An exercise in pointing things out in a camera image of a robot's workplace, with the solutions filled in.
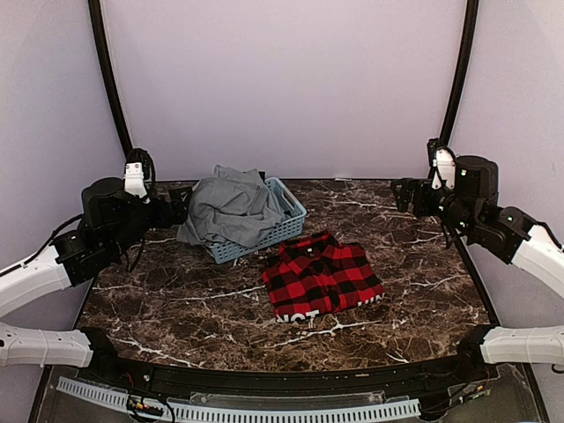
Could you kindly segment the grey long sleeve shirt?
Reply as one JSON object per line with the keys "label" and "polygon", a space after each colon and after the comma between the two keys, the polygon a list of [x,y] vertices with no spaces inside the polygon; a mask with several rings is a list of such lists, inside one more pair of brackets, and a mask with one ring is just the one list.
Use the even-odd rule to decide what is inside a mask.
{"label": "grey long sleeve shirt", "polygon": [[276,196],[256,169],[217,165],[192,189],[189,215],[176,240],[190,245],[234,242],[254,247],[285,219]]}

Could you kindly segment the red black plaid shirt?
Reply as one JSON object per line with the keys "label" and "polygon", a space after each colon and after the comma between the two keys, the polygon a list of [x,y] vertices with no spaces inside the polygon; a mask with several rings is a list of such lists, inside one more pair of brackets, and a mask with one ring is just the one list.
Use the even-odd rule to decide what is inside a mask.
{"label": "red black plaid shirt", "polygon": [[262,279],[277,323],[312,321],[377,303],[385,294],[365,249],[328,231],[280,243]]}

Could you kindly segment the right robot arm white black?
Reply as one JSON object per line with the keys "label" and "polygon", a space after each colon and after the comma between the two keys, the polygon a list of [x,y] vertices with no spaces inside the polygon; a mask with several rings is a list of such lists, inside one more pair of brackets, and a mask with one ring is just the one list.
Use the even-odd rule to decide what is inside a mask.
{"label": "right robot arm white black", "polygon": [[[550,227],[514,206],[498,205],[498,165],[440,148],[426,179],[403,178],[390,185],[397,209],[436,217],[448,235],[463,236],[502,262],[529,273],[563,294],[563,247]],[[506,362],[563,365],[560,326],[511,329],[480,325],[459,344],[449,364],[458,382],[468,382],[485,364]]]}

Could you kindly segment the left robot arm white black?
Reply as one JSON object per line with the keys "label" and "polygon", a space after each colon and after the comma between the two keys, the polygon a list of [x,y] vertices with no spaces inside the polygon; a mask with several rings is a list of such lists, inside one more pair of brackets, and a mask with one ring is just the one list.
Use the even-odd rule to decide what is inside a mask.
{"label": "left robot arm white black", "polygon": [[[119,264],[130,247],[145,241],[154,228],[182,224],[188,215],[188,195],[171,189],[160,196],[143,182],[108,177],[81,193],[78,226],[61,224],[28,258],[1,272],[1,314],[47,294],[79,286]],[[1,364],[89,367],[105,384],[124,377],[124,365],[102,330],[32,330],[1,325]]]}

